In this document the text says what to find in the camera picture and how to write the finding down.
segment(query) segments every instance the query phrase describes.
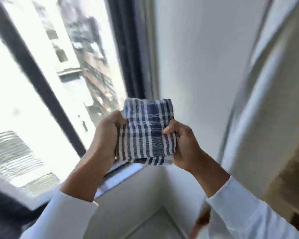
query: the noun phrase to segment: window pane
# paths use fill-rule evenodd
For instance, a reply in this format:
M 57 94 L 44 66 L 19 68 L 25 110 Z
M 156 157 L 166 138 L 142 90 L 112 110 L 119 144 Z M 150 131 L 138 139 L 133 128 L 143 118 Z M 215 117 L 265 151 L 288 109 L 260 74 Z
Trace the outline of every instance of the window pane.
M 0 189 L 35 208 L 78 161 L 73 146 L 0 39 Z
M 3 0 L 86 148 L 126 98 L 104 0 Z

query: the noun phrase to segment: towel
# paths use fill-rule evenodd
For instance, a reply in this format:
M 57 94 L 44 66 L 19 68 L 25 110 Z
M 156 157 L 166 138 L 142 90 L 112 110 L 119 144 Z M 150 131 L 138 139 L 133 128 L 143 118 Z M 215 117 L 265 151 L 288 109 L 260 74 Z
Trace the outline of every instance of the towel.
M 171 165 L 176 148 L 176 135 L 162 134 L 174 119 L 170 99 L 161 101 L 128 98 L 122 116 L 128 120 L 121 125 L 116 157 L 121 161 L 149 165 Z

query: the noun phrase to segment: checkered cloth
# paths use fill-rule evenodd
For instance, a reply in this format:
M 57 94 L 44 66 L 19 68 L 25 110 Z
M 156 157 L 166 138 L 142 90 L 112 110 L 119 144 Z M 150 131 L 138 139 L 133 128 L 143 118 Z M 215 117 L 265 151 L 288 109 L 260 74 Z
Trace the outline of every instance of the checkered cloth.
M 170 165 L 176 148 L 175 133 L 162 134 L 174 118 L 170 99 L 161 101 L 128 98 L 122 115 L 128 120 L 120 127 L 116 157 L 121 161 Z

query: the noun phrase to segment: floor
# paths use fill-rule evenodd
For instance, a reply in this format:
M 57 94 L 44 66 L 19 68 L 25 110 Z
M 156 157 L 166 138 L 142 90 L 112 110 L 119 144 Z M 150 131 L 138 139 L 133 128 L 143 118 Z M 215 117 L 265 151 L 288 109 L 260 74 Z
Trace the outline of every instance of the floor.
M 184 239 L 164 209 L 131 233 L 127 239 Z

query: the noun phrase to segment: person's right hand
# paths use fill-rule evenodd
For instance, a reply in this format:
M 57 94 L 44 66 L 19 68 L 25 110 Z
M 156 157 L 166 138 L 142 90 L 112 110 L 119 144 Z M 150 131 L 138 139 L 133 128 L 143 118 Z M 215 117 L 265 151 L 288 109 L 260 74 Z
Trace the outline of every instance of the person's right hand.
M 175 119 L 163 130 L 163 134 L 176 133 L 177 147 L 174 164 L 192 174 L 208 155 L 199 147 L 192 129 Z

